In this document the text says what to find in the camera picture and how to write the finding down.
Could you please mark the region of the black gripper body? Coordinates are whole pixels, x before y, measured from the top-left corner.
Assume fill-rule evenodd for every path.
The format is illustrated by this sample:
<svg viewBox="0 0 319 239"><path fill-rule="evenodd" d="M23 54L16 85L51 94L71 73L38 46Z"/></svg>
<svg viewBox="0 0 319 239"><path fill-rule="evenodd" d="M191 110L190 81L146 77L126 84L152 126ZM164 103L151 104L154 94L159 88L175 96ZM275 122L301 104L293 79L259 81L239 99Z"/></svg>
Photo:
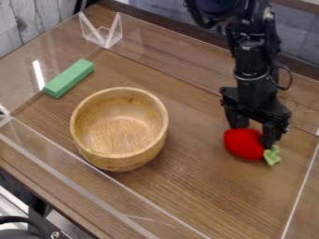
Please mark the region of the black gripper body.
<svg viewBox="0 0 319 239"><path fill-rule="evenodd" d="M291 110L281 103L278 91L287 87L279 85L279 74L266 73L258 77L235 74L237 86L222 87L221 104L246 110L246 116L262 124L267 120L285 120L287 131L291 126Z"/></svg>

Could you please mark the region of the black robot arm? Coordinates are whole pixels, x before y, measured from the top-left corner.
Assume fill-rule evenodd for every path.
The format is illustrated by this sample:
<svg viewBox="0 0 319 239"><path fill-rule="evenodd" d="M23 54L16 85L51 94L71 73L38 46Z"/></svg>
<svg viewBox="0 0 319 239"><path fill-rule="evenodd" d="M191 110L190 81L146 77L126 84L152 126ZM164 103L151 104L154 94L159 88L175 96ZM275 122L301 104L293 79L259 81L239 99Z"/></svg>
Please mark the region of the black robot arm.
<svg viewBox="0 0 319 239"><path fill-rule="evenodd" d="M291 86L279 83L287 66L277 61L281 38L270 0L185 0L185 5L198 26L217 27L227 37L237 85L219 92L230 127L259 122L262 145L271 148L291 126L291 111L278 100Z"/></svg>

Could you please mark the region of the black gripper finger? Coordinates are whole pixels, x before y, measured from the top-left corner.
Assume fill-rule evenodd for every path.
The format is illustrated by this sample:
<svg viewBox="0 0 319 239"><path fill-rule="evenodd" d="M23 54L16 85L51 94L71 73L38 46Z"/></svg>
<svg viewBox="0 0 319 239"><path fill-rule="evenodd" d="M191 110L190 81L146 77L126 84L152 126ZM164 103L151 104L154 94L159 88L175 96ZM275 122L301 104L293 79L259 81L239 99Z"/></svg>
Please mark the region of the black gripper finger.
<svg viewBox="0 0 319 239"><path fill-rule="evenodd" d="M246 116L246 110L243 108L226 106L225 113L233 129L250 127L250 118Z"/></svg>
<svg viewBox="0 0 319 239"><path fill-rule="evenodd" d="M262 122L262 145L265 149L273 147L286 132L287 122L285 120L267 120Z"/></svg>

